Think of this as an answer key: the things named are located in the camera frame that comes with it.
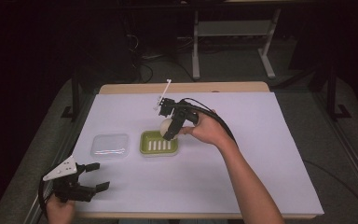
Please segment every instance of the human arm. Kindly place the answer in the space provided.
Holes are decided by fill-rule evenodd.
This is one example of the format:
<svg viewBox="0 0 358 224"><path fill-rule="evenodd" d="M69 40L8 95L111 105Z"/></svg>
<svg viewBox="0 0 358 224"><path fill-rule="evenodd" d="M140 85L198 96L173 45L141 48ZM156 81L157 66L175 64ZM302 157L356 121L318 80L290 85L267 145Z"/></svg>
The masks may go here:
<svg viewBox="0 0 358 224"><path fill-rule="evenodd" d="M75 201L62 203L54 194L46 204L48 224L70 224L75 216Z"/></svg>
<svg viewBox="0 0 358 224"><path fill-rule="evenodd" d="M192 134L200 141L219 149L245 223L284 223L267 189L242 156L237 144L217 121L199 113L199 123L196 127L184 127L180 133Z"/></svg>

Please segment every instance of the human hand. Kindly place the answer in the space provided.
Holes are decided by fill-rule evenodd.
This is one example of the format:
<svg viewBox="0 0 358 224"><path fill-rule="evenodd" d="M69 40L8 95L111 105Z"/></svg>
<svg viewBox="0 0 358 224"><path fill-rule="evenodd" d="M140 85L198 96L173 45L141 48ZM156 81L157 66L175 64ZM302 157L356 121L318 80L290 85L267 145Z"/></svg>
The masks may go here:
<svg viewBox="0 0 358 224"><path fill-rule="evenodd" d="M49 224L70 224L75 216L75 201L62 203L54 194L46 204Z"/></svg>
<svg viewBox="0 0 358 224"><path fill-rule="evenodd" d="M183 127L179 134L191 134L201 142L220 148L226 141L232 141L226 130L215 119L197 112L199 122L195 127Z"/></svg>

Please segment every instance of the white paper sheet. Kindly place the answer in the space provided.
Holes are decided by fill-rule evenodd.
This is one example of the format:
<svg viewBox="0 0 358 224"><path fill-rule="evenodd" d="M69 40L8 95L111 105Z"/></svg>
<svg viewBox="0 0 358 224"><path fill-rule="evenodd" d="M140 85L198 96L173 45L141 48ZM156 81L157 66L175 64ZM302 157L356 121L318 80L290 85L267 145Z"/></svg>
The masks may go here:
<svg viewBox="0 0 358 224"><path fill-rule="evenodd" d="M284 215L324 213L274 93L171 93L165 97L176 102L190 97L215 109ZM83 186L110 181L110 188L91 203L77 203L77 211L239 213L226 166L215 147L181 135L175 156L145 158L139 152L142 132L158 130L165 119L153 109L157 99L158 94L96 96L73 155L79 164L101 164L100 170L80 176ZM126 133L129 155L116 160L91 157L93 138L101 133Z"/></svg>

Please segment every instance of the plastic lid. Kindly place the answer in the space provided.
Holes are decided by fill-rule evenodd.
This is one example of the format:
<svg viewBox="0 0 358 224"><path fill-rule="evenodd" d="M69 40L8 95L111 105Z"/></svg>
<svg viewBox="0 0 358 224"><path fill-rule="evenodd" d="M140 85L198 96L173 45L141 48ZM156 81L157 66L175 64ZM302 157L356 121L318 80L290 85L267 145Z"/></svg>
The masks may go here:
<svg viewBox="0 0 358 224"><path fill-rule="evenodd" d="M126 133L99 134L94 137L91 156L97 159L122 159L129 154Z"/></svg>

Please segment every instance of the green soap dish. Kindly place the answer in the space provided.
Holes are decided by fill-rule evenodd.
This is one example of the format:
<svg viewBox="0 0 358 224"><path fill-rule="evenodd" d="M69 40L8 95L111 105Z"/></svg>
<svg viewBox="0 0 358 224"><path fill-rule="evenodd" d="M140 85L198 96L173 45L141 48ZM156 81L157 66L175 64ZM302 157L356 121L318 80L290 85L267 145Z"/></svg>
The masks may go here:
<svg viewBox="0 0 358 224"><path fill-rule="evenodd" d="M144 156L173 156L177 153L178 140L167 141L159 131L142 133L140 151Z"/></svg>

